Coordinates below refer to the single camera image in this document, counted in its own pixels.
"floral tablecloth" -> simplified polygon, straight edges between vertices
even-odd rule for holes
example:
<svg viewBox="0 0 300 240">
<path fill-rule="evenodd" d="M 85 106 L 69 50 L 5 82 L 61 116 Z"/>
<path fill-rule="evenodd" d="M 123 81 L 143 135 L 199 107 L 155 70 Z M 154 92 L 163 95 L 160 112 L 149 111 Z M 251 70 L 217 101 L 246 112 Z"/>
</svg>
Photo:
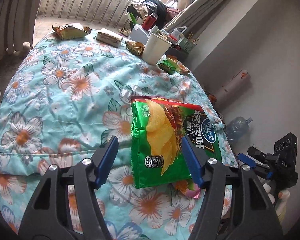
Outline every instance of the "floral tablecloth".
<svg viewBox="0 0 300 240">
<path fill-rule="evenodd" d="M 19 225 L 40 176 L 49 165 L 72 166 L 115 135 L 119 152 L 108 181 L 96 192 L 113 239 L 187 239 L 199 200 L 161 185 L 136 189 L 130 167 L 132 95 L 158 95 L 199 104 L 213 123 L 224 164 L 236 166 L 223 124 L 192 76 L 168 75 L 130 54 L 96 41 L 96 30 L 60 41 L 47 34 L 11 79 L 0 105 L 0 209 Z M 229 209 L 227 186 L 223 214 Z M 74 188 L 72 222 L 81 231 Z"/>
</svg>

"green chip bag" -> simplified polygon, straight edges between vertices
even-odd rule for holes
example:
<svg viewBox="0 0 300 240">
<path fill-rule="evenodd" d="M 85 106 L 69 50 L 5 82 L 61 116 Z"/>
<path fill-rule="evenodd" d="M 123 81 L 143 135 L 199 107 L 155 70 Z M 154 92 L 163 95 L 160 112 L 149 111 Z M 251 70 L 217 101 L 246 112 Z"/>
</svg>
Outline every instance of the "green chip bag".
<svg viewBox="0 0 300 240">
<path fill-rule="evenodd" d="M 221 160 L 219 141 L 201 106 L 159 97 L 133 97 L 131 165 L 136 188 L 191 178 L 181 152 L 188 135 L 209 157 Z"/>
</svg>

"beige curtain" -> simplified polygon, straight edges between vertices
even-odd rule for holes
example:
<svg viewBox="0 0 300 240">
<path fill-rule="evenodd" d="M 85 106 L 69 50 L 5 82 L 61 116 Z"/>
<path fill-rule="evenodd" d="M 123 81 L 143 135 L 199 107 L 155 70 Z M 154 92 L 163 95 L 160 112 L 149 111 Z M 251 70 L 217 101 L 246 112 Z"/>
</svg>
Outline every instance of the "beige curtain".
<svg viewBox="0 0 300 240">
<path fill-rule="evenodd" d="M 167 32 L 177 27 L 188 27 L 185 35 L 193 33 L 197 38 L 230 0 L 196 0 L 173 18 L 166 26 Z"/>
<path fill-rule="evenodd" d="M 0 6 L 0 59 L 6 51 L 20 51 L 24 42 L 32 48 L 34 23 L 40 0 L 4 0 Z"/>
</svg>

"red thermos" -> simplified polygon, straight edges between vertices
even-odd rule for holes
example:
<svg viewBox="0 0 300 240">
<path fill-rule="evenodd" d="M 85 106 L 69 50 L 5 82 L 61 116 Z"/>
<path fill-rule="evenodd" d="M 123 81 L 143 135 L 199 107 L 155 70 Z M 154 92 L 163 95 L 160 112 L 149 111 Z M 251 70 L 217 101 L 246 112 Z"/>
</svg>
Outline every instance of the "red thermos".
<svg viewBox="0 0 300 240">
<path fill-rule="evenodd" d="M 147 16 L 147 18 L 144 20 L 143 24 L 142 24 L 142 28 L 146 31 L 149 31 L 149 29 L 151 28 L 151 26 L 155 23 L 155 21 L 157 20 L 158 15 L 155 13 L 152 13 L 150 15 Z"/>
</svg>

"water bottle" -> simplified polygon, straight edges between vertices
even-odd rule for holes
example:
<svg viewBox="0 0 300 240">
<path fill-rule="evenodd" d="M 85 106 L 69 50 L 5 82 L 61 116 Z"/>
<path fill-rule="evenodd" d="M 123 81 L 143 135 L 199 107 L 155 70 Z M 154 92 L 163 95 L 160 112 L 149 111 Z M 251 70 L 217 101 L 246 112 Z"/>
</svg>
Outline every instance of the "water bottle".
<svg viewBox="0 0 300 240">
<path fill-rule="evenodd" d="M 242 137 L 245 133 L 249 130 L 249 123 L 252 121 L 252 118 L 249 117 L 247 120 L 242 117 L 238 116 L 234 118 L 227 126 L 226 126 L 226 135 L 229 144 L 233 144 L 240 137 Z"/>
</svg>

